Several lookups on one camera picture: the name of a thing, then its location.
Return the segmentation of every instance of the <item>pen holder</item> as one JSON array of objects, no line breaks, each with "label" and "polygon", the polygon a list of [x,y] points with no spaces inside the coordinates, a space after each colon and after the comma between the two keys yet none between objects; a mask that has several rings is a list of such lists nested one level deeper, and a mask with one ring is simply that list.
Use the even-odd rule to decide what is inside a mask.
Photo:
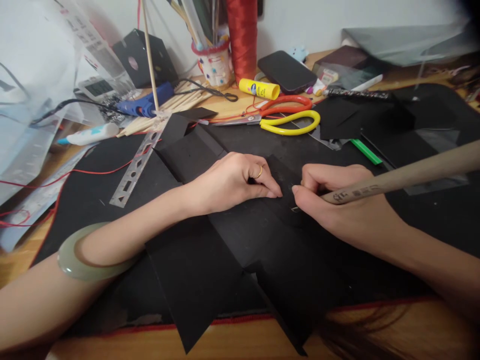
[{"label": "pen holder", "polygon": [[227,39],[220,46],[198,51],[195,44],[191,44],[191,50],[198,56],[198,67],[210,86],[217,90],[226,90],[232,81],[229,45],[230,39]]}]

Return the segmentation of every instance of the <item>red thread spool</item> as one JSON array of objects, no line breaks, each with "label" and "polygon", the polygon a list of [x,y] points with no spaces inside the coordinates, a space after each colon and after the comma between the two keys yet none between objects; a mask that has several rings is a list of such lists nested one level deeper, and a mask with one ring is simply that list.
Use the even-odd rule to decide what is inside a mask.
[{"label": "red thread spool", "polygon": [[226,0],[231,62],[238,84],[257,73],[257,0]]}]

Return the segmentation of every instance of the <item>green bangle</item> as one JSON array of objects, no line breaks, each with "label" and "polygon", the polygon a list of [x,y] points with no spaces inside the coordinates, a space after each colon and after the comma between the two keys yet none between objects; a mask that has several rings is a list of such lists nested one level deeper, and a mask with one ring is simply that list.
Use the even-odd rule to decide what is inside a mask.
[{"label": "green bangle", "polygon": [[71,278],[86,282],[100,281],[113,278],[123,273],[137,261],[137,256],[135,256],[132,259],[114,266],[90,266],[84,264],[77,258],[75,254],[77,242],[106,224],[108,224],[108,222],[99,222],[86,226],[74,232],[63,242],[58,250],[57,262],[65,274]]}]

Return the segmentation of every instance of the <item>blue glue gun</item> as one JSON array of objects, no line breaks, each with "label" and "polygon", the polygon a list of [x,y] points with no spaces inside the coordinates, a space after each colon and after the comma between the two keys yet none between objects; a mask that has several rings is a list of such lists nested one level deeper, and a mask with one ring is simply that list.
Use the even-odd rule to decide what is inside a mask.
[{"label": "blue glue gun", "polygon": [[[158,97],[158,106],[162,105],[174,95],[174,88],[169,82],[164,82],[156,88],[156,96]],[[138,100],[121,101],[116,105],[116,108],[121,112],[133,116],[143,116],[146,118],[154,118],[154,94],[153,92],[139,98]]]}]

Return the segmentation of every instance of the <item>yellow scissors handle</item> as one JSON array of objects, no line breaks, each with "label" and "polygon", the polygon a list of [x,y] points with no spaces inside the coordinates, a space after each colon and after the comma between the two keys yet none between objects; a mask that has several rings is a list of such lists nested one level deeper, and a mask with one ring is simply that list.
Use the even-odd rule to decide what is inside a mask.
[{"label": "yellow scissors handle", "polygon": [[[281,127],[277,127],[277,125],[286,124],[300,118],[312,118],[313,122],[306,127],[295,129],[295,130],[289,130],[289,129],[283,129]],[[313,110],[300,111],[295,114],[289,115],[287,117],[282,117],[279,119],[272,119],[272,120],[262,119],[260,121],[260,127],[262,129],[267,130],[271,133],[286,135],[286,136],[295,136],[295,135],[302,135],[302,134],[309,133],[313,129],[315,129],[318,126],[318,124],[320,124],[320,114]]]}]

